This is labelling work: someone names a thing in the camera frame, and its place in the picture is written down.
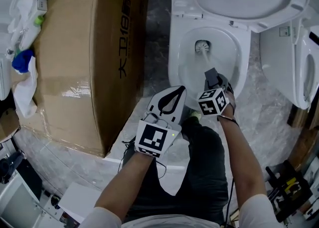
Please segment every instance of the black pants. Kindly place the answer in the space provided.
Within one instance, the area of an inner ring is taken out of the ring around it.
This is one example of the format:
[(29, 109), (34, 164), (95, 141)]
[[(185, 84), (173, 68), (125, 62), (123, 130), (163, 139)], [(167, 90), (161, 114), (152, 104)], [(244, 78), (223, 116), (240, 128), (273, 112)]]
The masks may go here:
[[(202, 126), (196, 117), (183, 123), (182, 133), (189, 139), (190, 161), (178, 193), (172, 196), (160, 186), (154, 159), (125, 222), (163, 214), (182, 214), (218, 224), (224, 222), (222, 210), (228, 202), (228, 190), (221, 139), (212, 129)], [(134, 145), (131, 145), (124, 165), (133, 154)]]

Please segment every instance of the wrist strap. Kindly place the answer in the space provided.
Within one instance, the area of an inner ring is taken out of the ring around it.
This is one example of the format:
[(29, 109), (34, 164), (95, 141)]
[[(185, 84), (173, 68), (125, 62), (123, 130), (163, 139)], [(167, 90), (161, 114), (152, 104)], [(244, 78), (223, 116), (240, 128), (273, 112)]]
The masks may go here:
[(218, 115), (218, 116), (220, 116), (220, 117), (222, 117), (222, 118), (224, 118), (224, 119), (227, 119), (227, 120), (229, 120), (229, 121), (232, 121), (232, 122), (234, 122), (235, 124), (237, 124), (237, 126), (239, 127), (239, 125), (238, 125), (238, 123), (237, 123), (237, 121), (235, 120), (235, 119), (233, 119), (233, 118), (230, 118), (230, 117), (227, 117), (227, 116), (224, 116), (224, 115)]

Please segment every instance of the white cloth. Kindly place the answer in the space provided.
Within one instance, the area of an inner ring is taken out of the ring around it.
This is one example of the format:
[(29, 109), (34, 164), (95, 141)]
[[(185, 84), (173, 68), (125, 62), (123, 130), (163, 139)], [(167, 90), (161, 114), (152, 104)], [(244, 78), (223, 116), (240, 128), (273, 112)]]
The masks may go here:
[[(94, 208), (79, 228), (120, 228), (121, 220), (109, 210)], [(273, 207), (265, 195), (255, 195), (240, 209), (240, 228), (282, 228)], [(122, 228), (219, 228), (211, 221), (185, 215), (158, 215), (137, 219), (122, 225)]]

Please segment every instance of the toilet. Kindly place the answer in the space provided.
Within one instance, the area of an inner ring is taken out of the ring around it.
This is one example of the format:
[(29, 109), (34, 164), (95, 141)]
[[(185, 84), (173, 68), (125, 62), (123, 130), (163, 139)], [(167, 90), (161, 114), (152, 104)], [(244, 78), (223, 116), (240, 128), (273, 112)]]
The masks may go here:
[(262, 32), (260, 55), (268, 81), (295, 106), (309, 109), (319, 86), (319, 14), (308, 6), (294, 20)]
[[(199, 110), (204, 72), (215, 67), (237, 97), (245, 84), (251, 31), (262, 32), (300, 16), (309, 0), (172, 0), (168, 76), (187, 89), (185, 104)], [(195, 51), (208, 43), (208, 60)]]

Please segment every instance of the gray tile floor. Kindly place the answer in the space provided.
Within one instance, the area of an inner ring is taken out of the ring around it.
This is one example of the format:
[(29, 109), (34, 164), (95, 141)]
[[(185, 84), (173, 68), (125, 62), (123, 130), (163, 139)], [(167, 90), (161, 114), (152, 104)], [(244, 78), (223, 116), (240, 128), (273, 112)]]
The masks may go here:
[[(68, 149), (49, 139), (38, 138), (26, 129), (14, 136), (18, 146), (27, 154), (30, 163), (43, 179), (47, 190), (61, 195), (73, 181), (102, 190), (114, 177), (125, 150), (121, 141), (135, 136), (138, 121), (150, 97), (169, 87), (169, 28), (170, 0), (149, 0), (144, 97), (136, 106), (107, 158), (99, 159)], [(245, 87), (237, 99), (236, 117), (263, 170), (267, 165), (285, 160), (297, 140), (299, 130), (286, 124), (290, 108), (289, 101), (270, 86), (264, 77), (260, 65), (259, 35), (253, 34), (248, 75)], [(224, 133), (216, 119), (203, 118), (201, 123), (217, 131), (222, 138), (230, 188), (232, 175)], [(167, 192), (177, 192), (188, 161), (187, 141), (178, 138), (162, 160), (163, 164), (168, 166), (167, 173), (160, 182)], [(159, 168), (159, 175), (161, 173), (163, 174), (163, 169)], [(236, 201), (233, 200), (231, 209), (235, 206)]]

